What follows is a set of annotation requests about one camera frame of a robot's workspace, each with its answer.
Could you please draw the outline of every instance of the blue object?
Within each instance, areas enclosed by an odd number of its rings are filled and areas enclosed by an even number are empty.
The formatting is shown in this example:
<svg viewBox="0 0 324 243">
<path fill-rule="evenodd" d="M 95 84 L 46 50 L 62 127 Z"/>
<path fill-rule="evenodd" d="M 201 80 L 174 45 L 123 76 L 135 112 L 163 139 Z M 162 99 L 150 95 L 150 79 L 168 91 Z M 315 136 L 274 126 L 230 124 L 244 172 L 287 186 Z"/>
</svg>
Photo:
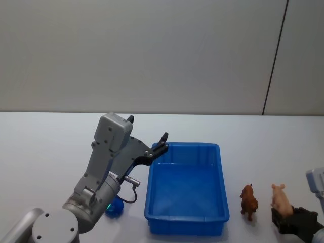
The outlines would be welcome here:
<svg viewBox="0 0 324 243">
<path fill-rule="evenodd" d="M 120 200 L 118 197 L 112 201 L 111 204 L 108 205 L 105 215 L 109 218 L 117 218 L 122 215 L 124 209 L 124 202 Z"/>
<path fill-rule="evenodd" d="M 154 234 L 217 236 L 229 211 L 219 146 L 168 143 L 150 166 L 145 218 Z"/>
</svg>

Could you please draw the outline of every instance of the blue tray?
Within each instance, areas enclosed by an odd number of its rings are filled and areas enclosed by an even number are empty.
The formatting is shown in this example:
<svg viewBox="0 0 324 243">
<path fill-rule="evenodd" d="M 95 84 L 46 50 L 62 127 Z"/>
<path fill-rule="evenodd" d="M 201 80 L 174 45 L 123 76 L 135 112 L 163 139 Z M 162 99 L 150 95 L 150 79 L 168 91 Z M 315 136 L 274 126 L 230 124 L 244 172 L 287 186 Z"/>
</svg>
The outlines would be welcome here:
<svg viewBox="0 0 324 243">
<path fill-rule="evenodd" d="M 217 236 L 229 219 L 219 146 L 168 143 L 150 166 L 145 218 L 154 234 Z"/>
</svg>

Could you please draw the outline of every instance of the white wall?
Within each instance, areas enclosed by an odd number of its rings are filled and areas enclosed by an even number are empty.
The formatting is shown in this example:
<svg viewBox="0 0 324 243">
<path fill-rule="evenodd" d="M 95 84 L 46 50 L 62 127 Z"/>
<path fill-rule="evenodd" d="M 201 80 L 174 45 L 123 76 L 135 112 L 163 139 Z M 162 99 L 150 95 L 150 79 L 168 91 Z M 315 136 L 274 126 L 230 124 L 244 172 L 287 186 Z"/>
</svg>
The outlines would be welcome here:
<svg viewBox="0 0 324 243">
<path fill-rule="evenodd" d="M 261 114 L 282 0 L 1 0 L 0 110 Z"/>
<path fill-rule="evenodd" d="M 265 114 L 324 115 L 324 1 L 289 1 Z"/>
</svg>

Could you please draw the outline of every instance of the toy pig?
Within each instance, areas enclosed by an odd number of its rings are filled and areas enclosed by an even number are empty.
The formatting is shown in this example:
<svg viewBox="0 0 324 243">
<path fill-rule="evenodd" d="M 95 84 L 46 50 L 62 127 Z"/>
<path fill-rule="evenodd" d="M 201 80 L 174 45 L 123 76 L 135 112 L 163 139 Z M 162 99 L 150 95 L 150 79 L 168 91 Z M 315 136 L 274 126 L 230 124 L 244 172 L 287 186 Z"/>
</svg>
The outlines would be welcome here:
<svg viewBox="0 0 324 243">
<path fill-rule="evenodd" d="M 256 212 L 257 208 L 258 208 L 258 201 L 253 196 L 252 184 L 246 185 L 243 188 L 240 198 L 242 198 L 241 214 L 244 214 L 245 212 L 247 212 L 248 220 L 252 221 L 252 213 Z"/>
<path fill-rule="evenodd" d="M 276 186 L 272 184 L 273 196 L 271 206 L 276 209 L 283 218 L 294 214 L 293 208 L 289 203 L 283 189 L 285 188 L 284 184 Z"/>
</svg>

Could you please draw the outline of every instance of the white table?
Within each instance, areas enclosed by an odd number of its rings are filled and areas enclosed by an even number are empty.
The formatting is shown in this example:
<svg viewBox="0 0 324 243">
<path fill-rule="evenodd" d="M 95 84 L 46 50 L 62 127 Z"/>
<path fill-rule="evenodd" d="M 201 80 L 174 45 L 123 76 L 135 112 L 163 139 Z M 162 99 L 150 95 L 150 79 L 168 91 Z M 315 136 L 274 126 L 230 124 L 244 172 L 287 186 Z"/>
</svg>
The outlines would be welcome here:
<svg viewBox="0 0 324 243">
<path fill-rule="evenodd" d="M 0 112 L 0 238 L 32 206 L 60 208 L 86 169 L 101 114 Z M 164 131 L 168 141 L 217 143 L 221 148 L 230 219 L 221 237 L 158 236 L 144 218 L 148 167 L 131 176 L 142 184 L 138 200 L 125 204 L 116 220 L 103 216 L 81 242 L 301 242 L 280 235 L 271 221 L 271 184 L 286 184 L 296 207 L 319 212 L 305 172 L 324 166 L 324 117 L 135 115 L 133 136 L 150 145 Z M 240 214 L 241 190 L 253 184 L 259 208 L 256 222 Z M 124 184 L 120 193 L 132 196 Z"/>
</svg>

